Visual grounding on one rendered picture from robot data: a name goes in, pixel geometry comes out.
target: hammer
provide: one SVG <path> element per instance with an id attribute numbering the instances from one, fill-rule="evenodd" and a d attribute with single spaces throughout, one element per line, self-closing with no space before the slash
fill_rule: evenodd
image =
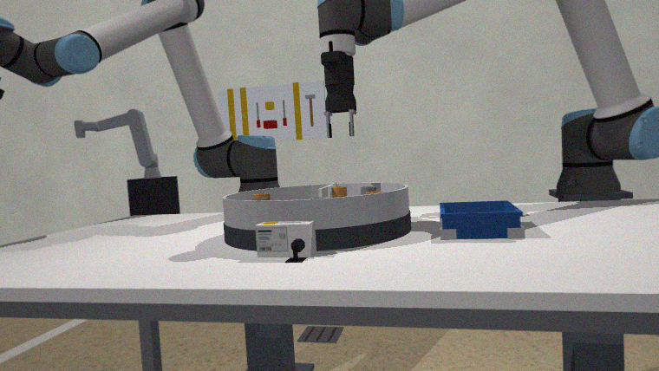
<path id="1" fill-rule="evenodd" d="M 316 98 L 316 95 L 315 94 L 309 94 L 309 95 L 305 95 L 304 98 L 309 100 L 309 115 L 311 117 L 311 126 L 313 127 L 314 126 L 314 106 L 313 106 L 313 103 L 311 103 L 311 100 Z"/>

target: blue joint cap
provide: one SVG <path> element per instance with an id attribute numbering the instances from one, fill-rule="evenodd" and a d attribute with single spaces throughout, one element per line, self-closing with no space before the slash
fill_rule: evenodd
<path id="1" fill-rule="evenodd" d="M 568 122 L 572 120 L 576 120 L 579 117 L 583 117 L 587 114 L 594 114 L 595 109 L 583 109 L 581 111 L 575 111 L 575 112 L 570 112 L 569 114 L 566 114 L 563 116 L 563 123 L 561 123 L 561 127 L 565 126 Z"/>
<path id="2" fill-rule="evenodd" d="M 659 107 L 643 112 L 630 133 L 630 153 L 635 159 L 659 157 Z"/>
<path id="3" fill-rule="evenodd" d="M 55 60 L 71 74 L 84 74 L 101 61 L 101 51 L 89 36 L 70 34 L 55 45 Z"/>
<path id="4" fill-rule="evenodd" d="M 405 15 L 405 5 L 402 0 L 391 0 L 391 30 L 396 31 L 402 27 L 402 18 Z"/>
<path id="5" fill-rule="evenodd" d="M 41 86 L 43 86 L 43 87 L 46 87 L 46 88 L 47 88 L 47 87 L 52 87 L 52 86 L 55 85 L 58 81 L 60 81 L 60 79 L 61 79 L 61 77 L 57 77 L 57 78 L 54 79 L 53 81 L 48 81 L 48 82 L 46 82 L 46 83 L 39 84 L 39 85 L 41 85 Z"/>
<path id="6" fill-rule="evenodd" d="M 0 16 L 0 29 L 10 29 L 10 30 L 13 31 L 16 28 L 14 27 L 13 24 L 11 24 L 10 21 L 8 21 L 8 20 L 6 20 L 6 19 L 4 19 Z"/>
<path id="7" fill-rule="evenodd" d="M 203 170 L 201 170 L 201 166 L 199 166 L 199 161 L 197 160 L 197 150 L 196 150 L 196 149 L 194 150 L 194 153 L 192 154 L 192 159 L 194 160 L 194 166 L 197 167 L 197 171 L 198 171 L 201 175 L 203 175 L 203 176 L 205 176 L 205 177 L 207 177 L 207 178 L 212 178 L 212 176 L 206 174 L 206 172 L 204 172 Z"/>
<path id="8" fill-rule="evenodd" d="M 275 139 L 266 135 L 239 135 L 238 141 L 248 146 L 258 148 L 275 149 Z"/>

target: blue plastic bin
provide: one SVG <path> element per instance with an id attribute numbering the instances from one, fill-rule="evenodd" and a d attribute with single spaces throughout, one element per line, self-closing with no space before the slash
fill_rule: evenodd
<path id="1" fill-rule="evenodd" d="M 510 201 L 441 203 L 441 223 L 456 230 L 458 239 L 508 238 L 508 228 L 519 228 L 523 212 Z"/>

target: wooden block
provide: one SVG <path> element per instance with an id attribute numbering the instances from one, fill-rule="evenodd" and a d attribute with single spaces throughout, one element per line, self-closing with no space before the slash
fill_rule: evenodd
<path id="1" fill-rule="evenodd" d="M 333 186 L 332 187 L 332 197 L 346 197 L 348 196 L 348 187 L 347 186 Z"/>
<path id="2" fill-rule="evenodd" d="M 270 200 L 269 193 L 254 193 L 254 199 L 268 199 Z"/>

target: white sensor box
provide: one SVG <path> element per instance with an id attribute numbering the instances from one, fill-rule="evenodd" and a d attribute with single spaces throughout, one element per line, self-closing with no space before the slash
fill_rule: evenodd
<path id="1" fill-rule="evenodd" d="M 304 242 L 298 257 L 316 255 L 314 222 L 264 222 L 256 226 L 258 257 L 293 257 L 291 244 L 296 239 Z"/>

